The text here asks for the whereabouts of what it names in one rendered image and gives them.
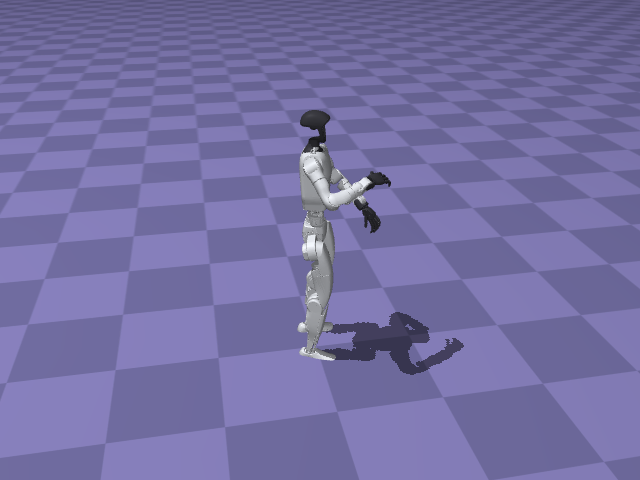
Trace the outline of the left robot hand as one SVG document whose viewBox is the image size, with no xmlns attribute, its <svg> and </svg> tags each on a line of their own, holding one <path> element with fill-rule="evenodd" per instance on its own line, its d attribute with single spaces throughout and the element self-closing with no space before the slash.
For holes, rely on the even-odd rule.
<svg viewBox="0 0 640 480">
<path fill-rule="evenodd" d="M 367 201 L 365 204 L 361 204 L 361 202 L 358 199 L 356 199 L 354 200 L 354 204 L 358 208 L 358 210 L 362 210 L 362 213 L 365 219 L 365 225 L 364 225 L 365 228 L 367 228 L 367 220 L 368 220 L 371 225 L 370 233 L 372 232 L 375 233 L 379 229 L 381 221 L 376 215 L 376 213 L 374 212 L 374 210 L 368 207 Z"/>
</svg>

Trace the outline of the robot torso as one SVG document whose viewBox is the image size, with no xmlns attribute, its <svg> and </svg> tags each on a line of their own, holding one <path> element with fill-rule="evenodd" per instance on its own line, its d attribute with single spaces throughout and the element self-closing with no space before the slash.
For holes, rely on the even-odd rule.
<svg viewBox="0 0 640 480">
<path fill-rule="evenodd" d="M 329 183 L 331 181 L 332 165 L 329 153 L 327 149 L 320 145 L 323 152 L 315 152 L 319 147 L 313 147 L 310 152 L 304 153 L 304 149 L 300 156 L 299 161 L 299 173 L 300 173 L 300 186 L 301 186 L 301 199 L 303 209 L 308 211 L 302 229 L 303 241 L 306 243 L 306 239 L 309 235 L 317 236 L 318 241 L 323 242 L 327 232 L 327 221 L 324 217 L 324 210 L 327 208 L 324 206 L 321 198 L 316 192 L 314 185 L 310 179 L 306 176 L 303 170 L 304 161 L 311 157 L 315 157 L 323 167 L 323 173 Z M 329 188 L 330 190 L 330 188 Z"/>
</svg>

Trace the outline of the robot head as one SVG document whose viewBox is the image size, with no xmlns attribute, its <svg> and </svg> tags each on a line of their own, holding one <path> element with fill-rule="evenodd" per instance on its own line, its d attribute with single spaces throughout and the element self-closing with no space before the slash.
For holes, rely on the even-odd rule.
<svg viewBox="0 0 640 480">
<path fill-rule="evenodd" d="M 310 110 L 302 115 L 300 120 L 301 126 L 310 127 L 310 129 L 312 130 L 318 129 L 320 135 L 317 137 L 311 137 L 309 139 L 308 144 L 303 151 L 304 153 L 310 152 L 313 147 L 319 147 L 319 149 L 315 152 L 323 152 L 323 149 L 320 147 L 320 143 L 326 142 L 325 125 L 329 120 L 330 116 L 327 113 L 319 110 Z"/>
</svg>

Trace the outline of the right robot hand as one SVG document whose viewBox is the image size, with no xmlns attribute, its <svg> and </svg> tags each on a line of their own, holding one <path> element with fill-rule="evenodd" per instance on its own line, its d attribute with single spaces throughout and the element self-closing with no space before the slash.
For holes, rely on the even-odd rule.
<svg viewBox="0 0 640 480">
<path fill-rule="evenodd" d="M 368 175 L 367 178 L 372 182 L 372 184 L 367 186 L 366 191 L 374 188 L 375 185 L 383 185 L 384 183 L 388 184 L 388 187 L 390 187 L 391 185 L 391 181 L 389 180 L 389 178 L 381 172 L 374 173 L 373 171 L 371 171 L 370 175 Z"/>
</svg>

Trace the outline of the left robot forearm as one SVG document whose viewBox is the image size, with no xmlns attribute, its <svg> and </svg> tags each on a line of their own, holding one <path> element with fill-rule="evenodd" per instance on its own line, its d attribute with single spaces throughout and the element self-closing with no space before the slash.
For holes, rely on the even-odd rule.
<svg viewBox="0 0 640 480">
<path fill-rule="evenodd" d="M 335 169 L 336 169 L 336 168 L 335 168 Z M 336 170 L 338 170 L 338 169 L 336 169 Z M 339 170 L 338 170 L 338 171 L 339 171 Z M 345 176 L 344 176 L 340 171 L 339 171 L 339 173 L 342 175 L 342 180 L 338 183 L 337 188 L 338 188 L 339 190 L 341 190 L 341 191 L 342 191 L 342 190 L 345 190 L 345 189 L 347 189 L 348 187 L 352 186 L 352 185 L 349 183 L 349 181 L 345 178 Z M 365 199 L 365 197 L 364 197 L 364 196 L 359 196 L 359 197 L 357 197 L 356 199 L 358 199 L 358 200 L 361 202 L 361 204 L 365 204 L 365 203 L 366 203 L 366 199 Z M 354 200 L 356 200 L 356 199 L 354 199 Z M 353 204 L 354 204 L 354 200 L 352 200 Z M 355 205 L 355 204 L 354 204 L 354 205 Z"/>
</svg>

